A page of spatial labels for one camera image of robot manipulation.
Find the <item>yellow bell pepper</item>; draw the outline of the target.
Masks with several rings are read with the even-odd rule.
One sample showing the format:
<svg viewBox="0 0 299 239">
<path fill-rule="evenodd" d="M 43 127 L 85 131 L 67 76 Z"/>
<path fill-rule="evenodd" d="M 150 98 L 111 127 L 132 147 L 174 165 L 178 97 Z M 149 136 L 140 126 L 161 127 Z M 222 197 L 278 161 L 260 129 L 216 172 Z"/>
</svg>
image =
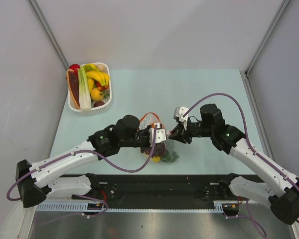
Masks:
<svg viewBox="0 0 299 239">
<path fill-rule="evenodd" d="M 161 162 L 161 157 L 160 156 L 155 156 L 155 157 L 151 157 L 151 158 L 147 158 L 147 161 L 152 161 L 152 162 L 155 162 L 155 163 L 159 163 Z"/>
</svg>

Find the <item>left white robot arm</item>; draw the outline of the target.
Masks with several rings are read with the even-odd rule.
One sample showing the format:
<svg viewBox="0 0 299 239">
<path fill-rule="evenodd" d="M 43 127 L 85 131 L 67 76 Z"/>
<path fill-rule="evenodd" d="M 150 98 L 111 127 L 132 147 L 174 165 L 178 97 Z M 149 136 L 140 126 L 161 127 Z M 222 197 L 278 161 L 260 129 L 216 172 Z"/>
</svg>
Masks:
<svg viewBox="0 0 299 239">
<path fill-rule="evenodd" d="M 102 130 L 89 136 L 86 141 L 64 155 L 31 164 L 26 159 L 16 165 L 15 183 L 24 208 L 36 206 L 45 201 L 54 187 L 53 180 L 75 167 L 96 160 L 108 161 L 123 147 L 154 147 L 156 127 L 148 125 L 140 129 L 139 119 L 126 115 Z"/>
</svg>

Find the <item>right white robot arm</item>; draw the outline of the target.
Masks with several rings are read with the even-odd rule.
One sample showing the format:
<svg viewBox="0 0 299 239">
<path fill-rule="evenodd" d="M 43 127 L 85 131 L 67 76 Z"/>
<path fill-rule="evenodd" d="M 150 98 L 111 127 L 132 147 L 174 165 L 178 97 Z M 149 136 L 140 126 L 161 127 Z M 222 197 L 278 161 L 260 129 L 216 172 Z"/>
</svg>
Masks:
<svg viewBox="0 0 299 239">
<path fill-rule="evenodd" d="M 177 126 L 171 131 L 169 139 L 190 144 L 194 137 L 207 137 L 218 150 L 238 159 L 262 179 L 262 183 L 256 183 L 229 174 L 222 182 L 220 195 L 226 200 L 235 196 L 251 199 L 268 207 L 287 225 L 298 222 L 299 177 L 258 151 L 248 142 L 245 133 L 226 124 L 215 104 L 203 105 L 200 108 L 201 120 L 196 122 L 189 119 L 188 111 L 186 107 L 174 110 Z"/>
</svg>

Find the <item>dark grape bunch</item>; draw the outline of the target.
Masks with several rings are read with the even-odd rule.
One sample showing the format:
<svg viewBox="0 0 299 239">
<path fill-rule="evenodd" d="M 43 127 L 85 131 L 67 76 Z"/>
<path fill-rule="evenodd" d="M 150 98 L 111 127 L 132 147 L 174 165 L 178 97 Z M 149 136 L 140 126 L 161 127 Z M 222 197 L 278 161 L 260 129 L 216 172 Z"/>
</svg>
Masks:
<svg viewBox="0 0 299 239">
<path fill-rule="evenodd" d="M 149 155 L 151 152 L 151 147 L 141 147 L 140 151 L 141 151 L 141 153 L 145 153 L 146 155 Z M 152 158 L 162 157 L 165 153 L 166 153 L 165 144 L 163 144 L 163 143 L 156 144 L 151 157 Z"/>
</svg>

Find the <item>clear orange zip bag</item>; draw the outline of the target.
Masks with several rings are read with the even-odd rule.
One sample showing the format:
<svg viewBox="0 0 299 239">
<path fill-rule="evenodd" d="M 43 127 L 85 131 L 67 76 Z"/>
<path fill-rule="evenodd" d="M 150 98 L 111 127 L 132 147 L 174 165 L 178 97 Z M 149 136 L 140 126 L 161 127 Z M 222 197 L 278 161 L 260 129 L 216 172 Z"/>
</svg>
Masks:
<svg viewBox="0 0 299 239">
<path fill-rule="evenodd" d="M 140 119 L 140 129 L 147 129 L 149 126 L 150 143 L 154 134 L 153 129 L 157 126 L 155 147 L 151 155 L 151 160 L 155 163 L 175 162 L 179 156 L 174 150 L 174 143 L 168 139 L 169 131 L 165 129 L 165 126 L 159 116 L 153 112 L 146 113 Z"/>
</svg>

